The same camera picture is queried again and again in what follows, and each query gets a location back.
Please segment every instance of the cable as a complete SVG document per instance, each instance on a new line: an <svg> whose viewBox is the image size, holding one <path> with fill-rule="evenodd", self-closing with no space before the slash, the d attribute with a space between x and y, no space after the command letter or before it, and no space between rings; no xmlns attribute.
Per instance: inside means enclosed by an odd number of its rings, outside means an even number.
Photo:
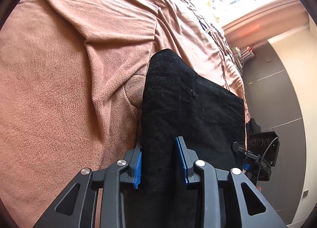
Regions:
<svg viewBox="0 0 317 228"><path fill-rule="evenodd" d="M262 161L263 161L263 159L264 159L264 156L265 156L265 154L267 153L268 149L271 147L271 145L272 145L276 140L278 140L278 136L277 136L274 140L272 140L272 142L270 143L270 145L266 148L266 150L265 150L264 153L263 153L263 156L262 156L262 158L261 158L261 160L260 160L260 167L259 167L258 175L257 175L257 177L256 177L256 183L257 183L257 180L258 180L259 175L260 175L261 165L262 165Z"/></svg>

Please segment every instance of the white wall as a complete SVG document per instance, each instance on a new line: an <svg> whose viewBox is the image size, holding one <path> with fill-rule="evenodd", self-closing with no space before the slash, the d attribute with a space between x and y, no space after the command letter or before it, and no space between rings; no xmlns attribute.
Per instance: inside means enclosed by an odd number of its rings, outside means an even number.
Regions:
<svg viewBox="0 0 317 228"><path fill-rule="evenodd" d="M317 38L317 26L310 15L309 15L309 25L310 25L309 27L310 32Z"/></svg>
<svg viewBox="0 0 317 228"><path fill-rule="evenodd" d="M310 32L307 25L268 41L281 59L293 84L305 127L307 153L303 191L309 192L307 197L301 198L293 222L288 225L289 228L298 228L317 203L317 37Z"/></svg>

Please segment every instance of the bedsheet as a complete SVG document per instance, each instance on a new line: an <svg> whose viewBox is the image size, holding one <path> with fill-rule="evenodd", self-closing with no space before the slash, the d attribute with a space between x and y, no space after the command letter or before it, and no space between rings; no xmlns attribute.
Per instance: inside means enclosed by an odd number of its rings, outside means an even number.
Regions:
<svg viewBox="0 0 317 228"><path fill-rule="evenodd" d="M157 51L172 49L244 99L225 38L210 30L188 0L20 1L0 32L0 198L20 228L81 168L107 167L134 146Z"/></svg>

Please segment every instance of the wall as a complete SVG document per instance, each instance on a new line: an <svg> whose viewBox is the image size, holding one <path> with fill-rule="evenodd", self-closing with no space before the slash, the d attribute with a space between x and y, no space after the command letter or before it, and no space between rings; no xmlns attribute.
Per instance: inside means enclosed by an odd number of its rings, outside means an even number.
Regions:
<svg viewBox="0 0 317 228"><path fill-rule="evenodd" d="M310 26L309 27L310 32L317 38L317 26L310 15L309 15L309 26Z"/></svg>
<svg viewBox="0 0 317 228"><path fill-rule="evenodd" d="M247 12L237 11L239 17L231 13L233 19L220 22L231 46L257 44L309 23L308 13L299 0L256 0L254 6Z"/></svg>
<svg viewBox="0 0 317 228"><path fill-rule="evenodd" d="M294 225L289 226L296 228L301 226L302 220L309 216L317 202L317 38L309 27L300 27L269 39L269 43L289 75L305 127L306 175L303 191L309 192L307 197L301 198Z"/></svg>
<svg viewBox="0 0 317 228"><path fill-rule="evenodd" d="M291 80L272 46L266 41L253 51L255 57L245 64L242 76L248 109L261 129L274 130L280 141L270 181L258 184L283 221L291 224L305 179L302 113Z"/></svg>

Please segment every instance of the silver screw head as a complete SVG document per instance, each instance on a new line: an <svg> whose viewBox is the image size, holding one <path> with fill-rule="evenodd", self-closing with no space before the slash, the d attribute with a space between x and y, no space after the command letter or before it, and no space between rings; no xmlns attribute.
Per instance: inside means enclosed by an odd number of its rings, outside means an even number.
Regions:
<svg viewBox="0 0 317 228"><path fill-rule="evenodd" d="M125 161L125 160L119 160L119 161L117 162L117 165L118 165L118 166L125 166L125 165L126 165L126 161Z"/></svg>
<svg viewBox="0 0 317 228"><path fill-rule="evenodd" d="M196 164L197 166L204 166L204 165L205 165L205 161L203 161L203 160L197 160L197 161L195 162L195 164Z"/></svg>
<svg viewBox="0 0 317 228"><path fill-rule="evenodd" d="M81 172L82 175L86 175L86 174L90 173L90 170L89 170L89 168L84 168L80 172Z"/></svg>
<svg viewBox="0 0 317 228"><path fill-rule="evenodd" d="M235 175L239 175L241 174L241 170L239 168L232 168L232 173L235 174Z"/></svg>

